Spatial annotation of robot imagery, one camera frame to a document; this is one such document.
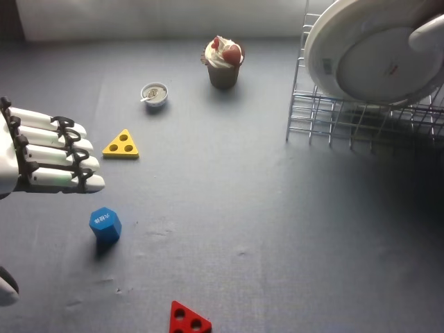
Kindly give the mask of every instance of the white robotic palm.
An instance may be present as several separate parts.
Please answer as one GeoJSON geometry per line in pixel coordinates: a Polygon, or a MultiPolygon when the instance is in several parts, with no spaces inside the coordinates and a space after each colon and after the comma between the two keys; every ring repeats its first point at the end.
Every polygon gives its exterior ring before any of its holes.
{"type": "MultiPolygon", "coordinates": [[[[15,191],[94,193],[105,187],[85,129],[65,117],[13,108],[0,99],[0,199],[15,191]]],[[[19,288],[0,266],[0,306],[19,288]]]]}

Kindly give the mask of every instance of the metal wire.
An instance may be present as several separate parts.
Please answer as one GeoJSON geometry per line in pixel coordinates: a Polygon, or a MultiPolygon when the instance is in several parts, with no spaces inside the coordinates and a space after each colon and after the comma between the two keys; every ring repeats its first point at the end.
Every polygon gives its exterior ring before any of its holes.
{"type": "Polygon", "coordinates": [[[307,0],[286,140],[294,131],[308,134],[309,144],[313,135],[327,136],[329,145],[333,139],[348,139],[350,149],[353,149],[355,142],[368,142],[370,150],[373,150],[374,144],[444,148],[443,86],[425,100],[408,107],[346,101],[322,93],[305,68],[305,42],[320,17],[319,12],[311,11],[310,5],[310,0],[307,0]]]}

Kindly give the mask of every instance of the white wall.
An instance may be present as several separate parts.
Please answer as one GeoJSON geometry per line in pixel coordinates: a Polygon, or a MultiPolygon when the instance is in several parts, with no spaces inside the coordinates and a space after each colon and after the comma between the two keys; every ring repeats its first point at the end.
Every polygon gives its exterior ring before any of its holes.
{"type": "MultiPolygon", "coordinates": [[[[311,0],[317,11],[332,0],[311,0]]],[[[17,0],[27,40],[300,34],[305,0],[17,0]]]]}

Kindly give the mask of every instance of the small bowl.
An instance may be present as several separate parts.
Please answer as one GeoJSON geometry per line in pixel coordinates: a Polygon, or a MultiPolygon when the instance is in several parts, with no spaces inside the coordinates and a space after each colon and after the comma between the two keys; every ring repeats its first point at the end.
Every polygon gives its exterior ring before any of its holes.
{"type": "Polygon", "coordinates": [[[166,92],[166,95],[165,95],[165,97],[161,101],[157,101],[157,102],[145,101],[145,103],[148,104],[149,106],[154,107],[154,108],[159,107],[161,105],[164,105],[165,102],[167,101],[167,98],[168,98],[168,88],[166,87],[166,85],[164,85],[162,83],[159,83],[159,82],[149,83],[145,87],[143,87],[142,90],[140,91],[141,98],[142,99],[145,98],[144,92],[146,90],[148,90],[149,88],[151,88],[151,87],[162,87],[162,88],[164,88],[165,92],[166,92]]]}

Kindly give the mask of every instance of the blue block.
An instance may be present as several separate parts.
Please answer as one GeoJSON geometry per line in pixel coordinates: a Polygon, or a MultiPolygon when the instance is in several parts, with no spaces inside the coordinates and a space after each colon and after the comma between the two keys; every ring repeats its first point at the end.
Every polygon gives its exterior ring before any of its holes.
{"type": "Polygon", "coordinates": [[[91,213],[89,226],[97,237],[97,241],[114,243],[120,238],[122,224],[117,214],[107,207],[91,213]]]}

